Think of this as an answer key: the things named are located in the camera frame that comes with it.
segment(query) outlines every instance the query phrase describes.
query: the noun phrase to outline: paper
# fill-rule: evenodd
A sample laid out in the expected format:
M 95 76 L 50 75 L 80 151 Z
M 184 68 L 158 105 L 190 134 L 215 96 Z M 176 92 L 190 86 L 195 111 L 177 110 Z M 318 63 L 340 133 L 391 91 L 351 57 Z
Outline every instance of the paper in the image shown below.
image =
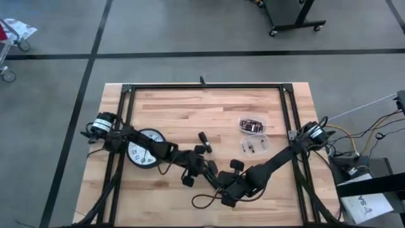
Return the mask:
M 370 174 L 364 174 L 340 185 L 372 179 Z M 393 210 L 391 204 L 382 193 L 349 196 L 340 199 L 356 224 L 380 216 Z
M 30 25 L 27 25 L 25 23 L 22 23 L 18 20 L 12 19 L 12 18 L 4 19 L 4 21 L 11 28 L 13 28 L 20 36 L 22 36 L 24 39 L 27 39 L 34 32 L 37 31 L 36 28 L 31 27 Z M 8 40 L 0 41 L 0 42 L 5 43 L 5 44 L 15 45 L 14 41 L 16 40 L 16 35 L 14 35 L 14 33 L 12 33 L 10 30 L 8 30 L 8 28 L 6 26 L 4 26 L 1 22 L 0 22 L 0 24 L 1 24 L 2 28 L 4 29 L 4 31 L 6 32 L 6 35 L 8 37 Z

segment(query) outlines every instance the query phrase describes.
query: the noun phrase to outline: black metal frame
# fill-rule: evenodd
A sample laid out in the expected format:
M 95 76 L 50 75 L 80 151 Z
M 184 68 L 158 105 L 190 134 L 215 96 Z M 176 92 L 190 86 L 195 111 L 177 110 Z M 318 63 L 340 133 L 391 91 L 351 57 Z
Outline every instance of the black metal frame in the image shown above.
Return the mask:
M 300 10 L 297 19 L 295 21 L 295 23 L 293 24 L 285 24 L 285 25 L 275 25 L 275 21 L 271 18 L 270 12 L 268 10 L 266 10 L 271 23 L 273 24 L 271 30 L 270 30 L 270 36 L 274 36 L 275 33 L 273 32 L 279 32 L 279 31 L 285 31 L 285 30 L 290 30 L 290 29 L 299 29 L 299 28 L 306 28 L 306 27 L 314 27 L 315 31 L 319 31 L 316 30 L 315 28 L 319 28 L 320 26 L 323 26 L 324 24 L 326 24 L 326 20 L 320 20 L 320 21 L 314 21 L 314 22 L 306 22 L 306 16 L 308 15 L 309 10 L 312 7 L 312 4 L 314 3 L 315 0 L 306 0 L 302 6 L 302 9 Z
M 285 99 L 285 92 L 288 92 L 288 94 L 290 96 L 291 107 L 292 107 L 292 112 L 293 112 L 293 116 L 294 116 L 296 129 L 301 128 L 301 123 L 299 121 L 299 114 L 298 114 L 298 109 L 297 109 L 297 104 L 296 104 L 296 99 L 294 96 L 294 89 L 293 89 L 292 84 L 274 84 L 274 83 L 271 83 L 271 84 L 269 84 L 269 83 L 206 84 L 203 81 L 203 79 L 201 79 L 201 84 L 123 84 L 122 89 L 121 89 L 121 94 L 120 94 L 120 101 L 118 103 L 117 114 L 119 116 L 122 116 L 124 100 L 126 98 L 126 95 L 128 93 L 130 93 L 130 97 L 129 97 L 130 101 L 128 103 L 127 117 L 126 117 L 126 121 L 125 121 L 126 124 L 130 124 L 131 116 L 132 116 L 132 109 L 134 107 L 134 101 L 135 101 L 135 92 L 137 89 L 204 89 L 204 88 L 207 88 L 207 89 L 214 89 L 214 88 L 217 88 L 217 89 L 218 88 L 220 88 L 220 89 L 234 89 L 234 88 L 278 89 L 278 91 L 280 93 L 280 100 L 281 100 L 283 117 L 284 117 L 284 122 L 285 122 L 285 129 L 286 129 L 287 133 L 288 133 L 288 131 L 292 130 L 290 118 L 289 118 L 289 112 L 287 109 L 287 102 Z M 120 123 L 117 123 L 115 125 L 115 129 L 118 129 L 119 127 L 120 127 Z M 115 154 L 111 153 L 108 157 L 106 173 L 104 176 L 103 190 L 105 190 L 105 187 L 108 185 L 110 178 L 111 178 L 114 156 L 115 156 Z M 119 197 L 119 193 L 120 193 L 120 182 L 121 182 L 121 177 L 122 177 L 122 172 L 123 172 L 124 157 L 125 157 L 125 153 L 124 152 L 120 153 L 120 157 L 118 160 L 118 168 L 117 168 L 117 172 L 120 173 L 119 181 L 118 181 L 118 184 L 114 188 L 111 210 L 110 210 L 110 215 L 109 215 L 109 219 L 108 219 L 108 224 L 111 226 L 114 226 L 115 218 L 116 218 L 116 209 L 118 206 L 118 197 Z M 307 181 L 309 182 L 310 186 L 313 188 L 312 176 L 311 176 L 311 172 L 309 169 L 309 163 L 308 163 L 308 157 L 304 153 L 302 154 L 302 163 L 304 166 L 305 177 L 306 177 Z M 294 157 L 294 159 L 292 160 L 292 164 L 293 164 L 294 173 L 300 172 L 298 161 L 297 161 L 296 157 Z M 295 179 L 295 181 L 296 181 L 298 202 L 299 202 L 299 208 L 301 211 L 302 222 L 303 223 L 309 222 L 302 186 L 297 179 Z M 320 216 L 319 216 L 318 210 L 316 209 L 315 204 L 312 200 L 311 200 L 311 207 L 312 207 L 315 222 L 320 223 Z M 105 224 L 103 222 L 104 213 L 105 213 L 105 205 L 103 205 L 101 207 L 100 212 L 98 213 L 97 224 Z

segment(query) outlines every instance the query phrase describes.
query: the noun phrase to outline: cart wheel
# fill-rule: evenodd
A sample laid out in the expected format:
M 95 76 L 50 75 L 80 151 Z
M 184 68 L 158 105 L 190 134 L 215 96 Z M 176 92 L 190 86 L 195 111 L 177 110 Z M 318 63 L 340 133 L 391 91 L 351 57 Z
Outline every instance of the cart wheel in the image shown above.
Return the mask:
M 18 49 L 19 49 L 20 51 L 27 52 L 27 51 L 30 50 L 31 45 L 30 45 L 30 43 L 29 43 L 27 40 L 25 40 L 24 38 L 22 38 L 20 41 L 18 41 L 17 47 L 18 47 Z
M 271 30 L 271 31 L 268 33 L 268 35 L 271 36 L 271 37 L 275 37 L 276 34 L 277 34 L 277 31 L 274 31 L 274 30 Z
M 14 82 L 16 79 L 16 74 L 10 70 L 3 72 L 1 79 L 5 82 Z
M 314 27 L 314 31 L 317 32 L 322 29 L 322 25 L 317 25 Z

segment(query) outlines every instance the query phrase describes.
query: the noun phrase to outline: plastic container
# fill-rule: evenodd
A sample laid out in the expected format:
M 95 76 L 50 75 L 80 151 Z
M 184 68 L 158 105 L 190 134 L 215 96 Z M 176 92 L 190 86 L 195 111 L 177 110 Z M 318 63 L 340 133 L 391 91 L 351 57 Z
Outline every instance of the plastic container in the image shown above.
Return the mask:
M 240 151 L 247 156 L 262 155 L 270 150 L 270 140 L 265 134 L 245 136 L 240 140 Z
M 267 121 L 264 118 L 254 115 L 246 115 L 239 117 L 238 129 L 245 134 L 262 134 L 266 132 Z

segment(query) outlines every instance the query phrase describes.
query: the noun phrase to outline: cart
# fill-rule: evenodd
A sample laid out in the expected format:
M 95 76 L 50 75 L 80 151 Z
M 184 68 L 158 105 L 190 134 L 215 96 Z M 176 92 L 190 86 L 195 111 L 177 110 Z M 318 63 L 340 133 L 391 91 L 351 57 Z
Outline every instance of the cart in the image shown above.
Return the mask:
M 1 79 L 5 82 L 14 82 L 14 80 L 16 79 L 16 74 L 9 70 L 7 66 L 4 66 L 3 62 L 6 59 L 10 47 L 13 44 L 16 44 L 19 50 L 27 52 L 30 50 L 30 43 L 25 40 L 20 34 L 18 34 L 18 32 L 16 32 L 2 18 L 0 18 L 0 25 L 3 27 L 9 39 L 9 43 L 4 43 L 3 50 L 1 50 L 0 52 L 0 76 Z

